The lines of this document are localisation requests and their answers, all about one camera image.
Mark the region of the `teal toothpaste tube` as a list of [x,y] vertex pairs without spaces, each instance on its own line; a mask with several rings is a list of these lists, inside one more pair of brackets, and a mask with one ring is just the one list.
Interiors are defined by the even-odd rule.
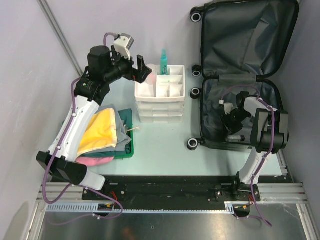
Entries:
[[168,75],[169,74],[168,57],[167,57],[167,52],[166,52],[165,49],[163,49],[162,52],[161,52],[160,74],[161,75]]

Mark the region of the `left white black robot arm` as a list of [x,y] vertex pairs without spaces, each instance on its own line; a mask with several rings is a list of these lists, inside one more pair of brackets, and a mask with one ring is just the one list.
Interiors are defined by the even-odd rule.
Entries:
[[77,163],[77,152],[90,120],[110,92],[110,85],[125,78],[142,84],[152,70],[141,55],[137,61],[125,58],[115,46],[95,46],[87,55],[88,65],[77,83],[72,83],[72,104],[69,113],[52,145],[39,151],[36,160],[51,175],[75,186],[93,189],[100,200],[110,196],[111,188],[105,177]]

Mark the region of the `grey blue garment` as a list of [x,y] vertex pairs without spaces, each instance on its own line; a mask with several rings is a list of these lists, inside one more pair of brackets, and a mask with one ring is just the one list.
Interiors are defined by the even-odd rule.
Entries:
[[109,108],[112,108],[115,111],[117,144],[115,147],[106,147],[103,149],[96,150],[95,152],[101,152],[101,150],[104,150],[104,149],[106,149],[107,152],[124,151],[125,146],[131,141],[131,138],[128,137],[126,134],[124,122],[120,118],[119,111],[116,110],[116,107],[113,104],[107,105],[107,106],[100,106],[97,113]]

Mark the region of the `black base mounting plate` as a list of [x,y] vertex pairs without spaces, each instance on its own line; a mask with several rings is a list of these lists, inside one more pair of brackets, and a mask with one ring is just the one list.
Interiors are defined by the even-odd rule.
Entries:
[[234,176],[108,176],[100,192],[125,210],[222,210],[225,202],[260,201],[256,184]]

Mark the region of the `green plastic tray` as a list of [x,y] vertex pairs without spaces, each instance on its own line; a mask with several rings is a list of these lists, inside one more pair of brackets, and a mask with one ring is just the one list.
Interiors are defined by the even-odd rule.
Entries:
[[[124,109],[119,112],[120,119],[123,121],[123,125],[125,130],[129,130],[133,127],[133,113],[132,109]],[[131,158],[134,155],[134,138],[133,132],[128,131],[126,135],[131,138],[131,141],[125,145],[124,151],[107,151],[107,149],[102,149],[98,152],[89,152],[81,155],[81,157],[89,157],[89,158],[106,158],[106,157],[114,157],[114,159],[126,159]]]

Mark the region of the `aluminium frame rail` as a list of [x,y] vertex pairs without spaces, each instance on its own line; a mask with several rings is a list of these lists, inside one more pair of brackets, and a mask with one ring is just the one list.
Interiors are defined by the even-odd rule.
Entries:
[[129,202],[142,197],[143,199],[155,197],[156,199],[184,200],[206,199],[216,202],[247,202],[257,201],[264,203],[306,203],[308,197],[302,184],[275,183],[258,184],[251,187],[246,185],[235,190],[231,185],[212,185],[204,183],[108,183],[97,193],[85,187],[82,193],[84,201],[100,201],[104,197],[114,196],[120,202]]

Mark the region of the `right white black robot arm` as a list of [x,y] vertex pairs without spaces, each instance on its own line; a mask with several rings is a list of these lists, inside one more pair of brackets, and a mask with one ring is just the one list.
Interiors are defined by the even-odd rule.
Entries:
[[231,196],[242,201],[249,194],[246,185],[258,183],[260,172],[269,155],[286,147],[289,140],[289,114],[267,104],[259,95],[242,91],[236,96],[236,106],[220,99],[220,116],[225,129],[225,141],[241,143],[246,140],[251,153],[237,173],[239,183],[230,188]]

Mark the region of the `pink plastic pouch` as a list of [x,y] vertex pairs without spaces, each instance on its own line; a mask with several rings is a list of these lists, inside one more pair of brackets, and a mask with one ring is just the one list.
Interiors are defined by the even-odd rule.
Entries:
[[145,82],[148,85],[155,85],[157,81],[157,68],[154,64],[147,64],[146,65],[149,69],[151,69],[151,73],[147,76]]

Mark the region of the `white drawer organizer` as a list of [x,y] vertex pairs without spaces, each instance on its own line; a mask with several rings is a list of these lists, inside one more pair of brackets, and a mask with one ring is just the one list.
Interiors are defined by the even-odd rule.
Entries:
[[156,66],[156,84],[136,83],[134,97],[142,123],[181,123],[183,121],[186,76],[184,65],[169,65],[169,74],[161,75]]

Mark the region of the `pink cloth garment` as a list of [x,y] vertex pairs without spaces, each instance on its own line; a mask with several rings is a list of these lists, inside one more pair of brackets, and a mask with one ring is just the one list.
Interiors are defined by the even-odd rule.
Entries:
[[85,165],[87,167],[96,167],[96,166],[101,166],[108,164],[114,160],[114,157],[98,157],[98,158],[93,158],[93,157],[78,157],[76,159],[76,163]]

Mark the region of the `small black capped bottle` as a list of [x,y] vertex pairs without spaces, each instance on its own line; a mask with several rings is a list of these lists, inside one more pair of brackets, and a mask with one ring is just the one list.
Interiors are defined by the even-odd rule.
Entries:
[[225,140],[227,142],[244,142],[245,139],[244,135],[228,135]]

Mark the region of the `space astronaut hardshell suitcase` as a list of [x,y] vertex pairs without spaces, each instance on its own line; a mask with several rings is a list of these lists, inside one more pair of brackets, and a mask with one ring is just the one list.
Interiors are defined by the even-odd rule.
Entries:
[[191,150],[250,148],[248,140],[226,142],[221,99],[236,106],[237,95],[248,92],[284,110],[269,78],[282,65],[298,14],[296,0],[214,0],[191,9],[191,21],[201,23],[201,63],[191,71],[203,77],[202,86],[190,92],[200,100],[200,137],[189,140]]

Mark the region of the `yellow cloth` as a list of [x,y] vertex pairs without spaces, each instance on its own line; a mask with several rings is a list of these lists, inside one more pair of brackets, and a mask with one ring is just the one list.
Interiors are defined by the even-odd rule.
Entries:
[[116,114],[113,108],[104,109],[92,117],[82,137],[77,157],[117,145]]

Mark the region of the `teal green garment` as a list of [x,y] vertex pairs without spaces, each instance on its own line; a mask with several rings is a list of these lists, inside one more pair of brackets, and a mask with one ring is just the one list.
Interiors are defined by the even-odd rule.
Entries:
[[95,150],[82,154],[81,157],[88,158],[107,158],[114,157],[115,159],[127,159],[134,155],[134,135],[130,131],[133,127],[132,109],[123,109],[117,111],[113,105],[110,105],[115,110],[116,115],[116,147],[107,147],[100,150]]

